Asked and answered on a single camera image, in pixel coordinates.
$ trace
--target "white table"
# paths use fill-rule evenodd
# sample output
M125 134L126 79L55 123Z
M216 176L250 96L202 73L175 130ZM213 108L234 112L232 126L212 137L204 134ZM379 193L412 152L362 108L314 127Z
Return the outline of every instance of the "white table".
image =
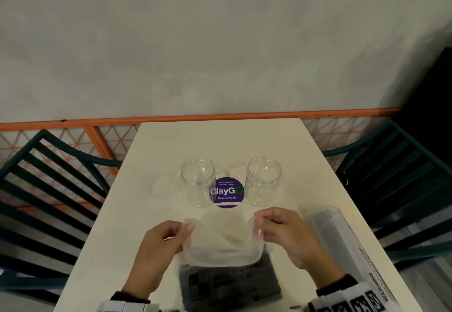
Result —
M190 207L178 192L179 171L188 158L204 156L227 176L235 169L233 173L243 181L244 168L256 155L277 159L283 170L280 195L272 206L339 207L402 309L421 311L302 122L267 119L142 124L55 312L95 311L101 301L120 290L144 232L164 220L250 218L258 208L246 201L232 209ZM315 297L308 274L295 268L281 247L268 249L283 299L256 310L287 311L291 305L307 304ZM182 307L177 269L175 259L150 297L161 308Z

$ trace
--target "hand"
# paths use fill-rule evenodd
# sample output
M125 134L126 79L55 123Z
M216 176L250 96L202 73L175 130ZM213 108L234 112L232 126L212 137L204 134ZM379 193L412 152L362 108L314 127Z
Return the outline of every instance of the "hand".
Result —
M181 222L166 221L147 231L122 291L135 298L149 298L193 229L192 223L183 226Z
M263 229L263 240L282 246L294 265L308 271L317 288L326 287L345 275L297 212L271 207L255 212L254 216L257 226Z

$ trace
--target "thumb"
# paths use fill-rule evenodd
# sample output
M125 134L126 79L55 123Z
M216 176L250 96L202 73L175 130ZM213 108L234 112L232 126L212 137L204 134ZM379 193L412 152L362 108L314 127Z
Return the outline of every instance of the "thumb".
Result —
M192 231L195 229L195 225L193 223L188 223L186 225L182 225L177 235L175 235L169 242L175 249L184 243L184 241L191 235Z
M267 218L257 217L257 223L262 227L264 234L269 233L278 235L281 229L280 224L274 223Z

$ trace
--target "dark green chair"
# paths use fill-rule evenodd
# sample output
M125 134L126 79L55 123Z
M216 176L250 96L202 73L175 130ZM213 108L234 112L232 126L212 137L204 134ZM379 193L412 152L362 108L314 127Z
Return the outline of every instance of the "dark green chair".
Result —
M75 157L87 169L94 181L75 169L71 164L53 152L50 147L44 145L42 143L43 141L47 141L47 144L50 144L50 146ZM39 159L36 156L36 151L42 155L42 159L46 160ZM56 166L48 165L50 161L56 164ZM49 131L41 130L0 169L0 197L2 191L6 192L9 196L21 200L25 205L34 206L73 229L88 235L91 227L83 223L81 218L74 218L52 204L36 197L23 187L20 187L20 185L11 183L8 180L11 175L14 175L20 178L22 182L36 187L47 196L78 212L84 218L95 221L97 217L96 213L62 193L43 180L42 177L40 178L23 168L23 163L28 163L43 173L43 175L53 179L56 183L67 188L84 201L100 209L110 187L96 166L119 168L122 161L105 160L88 155L72 148ZM85 243L82 239L56 228L31 214L21 212L18 208L4 202L4 199L3 201L0 199L0 214L77 249L82 249ZM72 266L77 260L77 257L74 255L43 244L3 226L0 226L0 240ZM3 273L0 275L0 291L22 295L48 304L56 304L59 298L58 294L50 292L49 289L63 288L68 278L68 274L4 254L0 254L0 269L3 269Z
M452 169L393 120L350 145L322 153L347 153L336 175L377 239L452 205ZM452 252L452 242L419 246L451 230L452 218L384 249L400 271Z

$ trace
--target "round sticker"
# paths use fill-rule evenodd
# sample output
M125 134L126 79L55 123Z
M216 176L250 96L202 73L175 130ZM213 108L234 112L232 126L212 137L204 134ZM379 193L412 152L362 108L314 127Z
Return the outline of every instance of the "round sticker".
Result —
M243 185L235 178L219 178L211 189L213 203L221 208L232 208L242 202Z

